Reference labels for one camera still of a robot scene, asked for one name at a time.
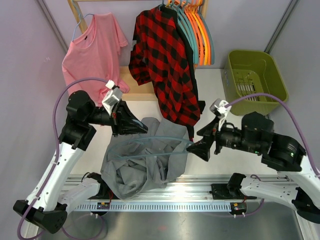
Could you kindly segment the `teal plastic hanger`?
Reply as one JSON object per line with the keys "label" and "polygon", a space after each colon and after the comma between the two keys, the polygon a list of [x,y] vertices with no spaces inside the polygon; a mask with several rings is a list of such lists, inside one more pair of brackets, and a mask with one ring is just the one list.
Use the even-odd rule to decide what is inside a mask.
{"label": "teal plastic hanger", "polygon": [[191,144],[186,126],[162,118],[144,117],[147,133],[112,137],[105,157],[109,160],[146,159],[158,157],[166,161],[185,162],[186,148]]}

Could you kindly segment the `grey button shirt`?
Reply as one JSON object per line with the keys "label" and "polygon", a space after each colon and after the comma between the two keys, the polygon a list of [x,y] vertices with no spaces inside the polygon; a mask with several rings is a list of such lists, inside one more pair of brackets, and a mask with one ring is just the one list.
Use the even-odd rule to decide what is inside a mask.
{"label": "grey button shirt", "polygon": [[121,200],[153,189],[163,189],[185,173],[185,162],[159,157],[123,160],[103,158],[100,174],[114,195]]}

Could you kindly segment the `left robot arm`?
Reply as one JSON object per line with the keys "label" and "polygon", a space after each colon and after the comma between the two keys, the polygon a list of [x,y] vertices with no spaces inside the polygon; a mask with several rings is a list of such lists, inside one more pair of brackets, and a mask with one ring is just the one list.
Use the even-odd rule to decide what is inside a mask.
{"label": "left robot arm", "polygon": [[110,90],[106,106],[98,107],[87,92],[78,90],[68,98],[67,118],[60,134],[56,134],[56,151],[39,183],[25,200],[17,200],[13,210],[23,220],[55,234],[64,225],[68,214],[84,201],[108,195],[108,186],[99,173],[61,193],[71,170],[87,150],[96,134],[93,125],[110,126],[112,135],[145,134],[148,127],[139,121],[122,100],[119,88]]}

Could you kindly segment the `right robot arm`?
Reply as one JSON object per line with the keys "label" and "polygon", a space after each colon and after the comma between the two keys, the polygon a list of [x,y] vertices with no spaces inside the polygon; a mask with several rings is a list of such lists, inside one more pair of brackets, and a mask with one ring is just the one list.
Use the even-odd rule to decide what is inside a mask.
{"label": "right robot arm", "polygon": [[297,214],[315,224],[320,222],[320,180],[312,169],[307,151],[297,140],[274,132],[274,122],[257,112],[246,114],[241,128],[230,122],[219,127],[220,117],[197,132],[202,139],[187,151],[204,161],[210,159],[210,149],[215,145],[214,154],[222,148],[229,148],[255,154],[267,167],[285,174],[296,184],[279,186],[262,182],[241,173],[233,173],[222,190],[213,190],[213,195],[222,199],[268,199],[287,206]]}

